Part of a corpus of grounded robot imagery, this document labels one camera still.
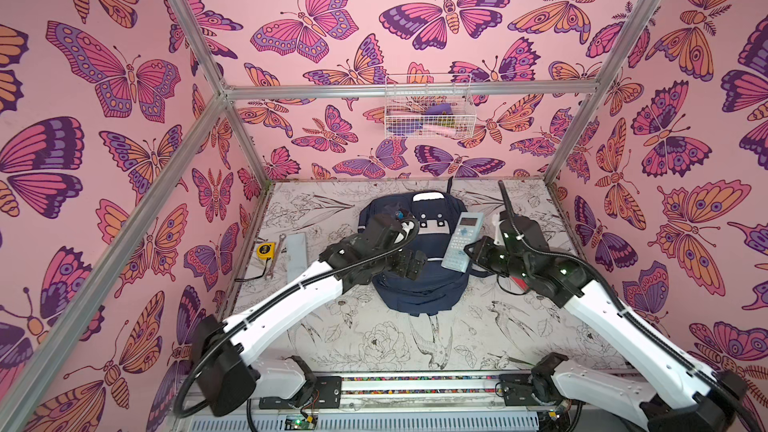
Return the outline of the light blue calculator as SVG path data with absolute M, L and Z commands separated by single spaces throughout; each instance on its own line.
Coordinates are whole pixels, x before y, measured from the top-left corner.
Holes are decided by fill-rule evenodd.
M 460 273 L 468 270 L 470 258 L 464 248 L 479 239 L 483 221 L 482 212 L 463 212 L 460 215 L 441 262 L 443 268 Z

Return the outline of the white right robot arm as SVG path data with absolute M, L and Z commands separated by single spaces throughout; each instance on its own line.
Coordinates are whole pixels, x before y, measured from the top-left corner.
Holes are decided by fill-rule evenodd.
M 550 353 L 519 390 L 547 406 L 590 404 L 644 431 L 726 431 L 736 420 L 760 430 L 744 402 L 744 379 L 684 352 L 622 302 L 591 264 L 551 250 L 537 222 L 515 213 L 506 188 L 499 190 L 504 211 L 496 235 L 466 246 L 471 263 L 522 280 L 599 333 L 643 377 L 632 381 Z

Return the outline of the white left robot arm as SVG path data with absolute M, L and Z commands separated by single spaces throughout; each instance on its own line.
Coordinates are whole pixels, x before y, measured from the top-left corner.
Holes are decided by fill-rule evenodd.
M 174 416 L 206 408 L 217 417 L 233 412 L 266 381 L 256 366 L 261 354 L 309 313 L 382 272 L 416 279 L 427 261 L 424 252 L 409 248 L 419 231 L 411 214 L 378 214 L 363 232 L 328 245 L 298 278 L 262 302 L 222 321 L 204 319 L 193 335 L 192 368 L 176 394 Z

